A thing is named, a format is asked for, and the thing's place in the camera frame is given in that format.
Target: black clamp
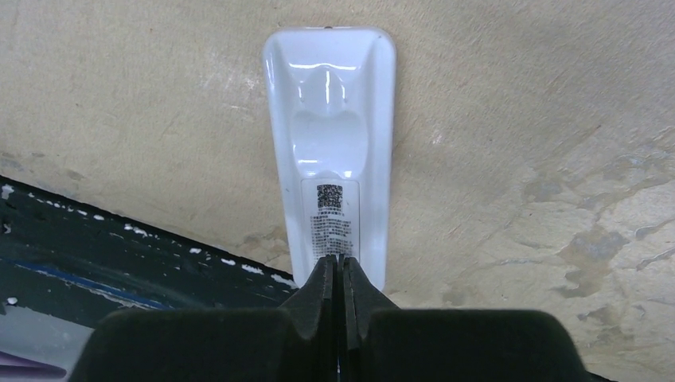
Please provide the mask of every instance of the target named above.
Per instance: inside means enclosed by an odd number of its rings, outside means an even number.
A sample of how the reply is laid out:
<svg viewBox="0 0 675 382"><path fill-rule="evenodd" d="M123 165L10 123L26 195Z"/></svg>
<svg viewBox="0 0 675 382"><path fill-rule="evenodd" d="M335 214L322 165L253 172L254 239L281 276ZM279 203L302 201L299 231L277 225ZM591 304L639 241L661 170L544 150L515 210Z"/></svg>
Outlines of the black clamp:
<svg viewBox="0 0 675 382"><path fill-rule="evenodd" d="M322 258L277 309L113 314L72 381L601 381L551 315L402 310L353 258Z"/></svg>

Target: white plastic holder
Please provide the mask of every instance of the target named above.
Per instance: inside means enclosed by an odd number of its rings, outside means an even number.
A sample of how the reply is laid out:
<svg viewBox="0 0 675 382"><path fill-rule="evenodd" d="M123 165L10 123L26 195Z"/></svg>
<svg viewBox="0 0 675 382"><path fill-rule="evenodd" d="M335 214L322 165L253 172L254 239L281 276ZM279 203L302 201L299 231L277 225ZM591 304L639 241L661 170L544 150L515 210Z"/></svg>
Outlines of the white plastic holder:
<svg viewBox="0 0 675 382"><path fill-rule="evenodd" d="M293 278L325 255L384 288L396 49L372 27L284 29L263 65Z"/></svg>

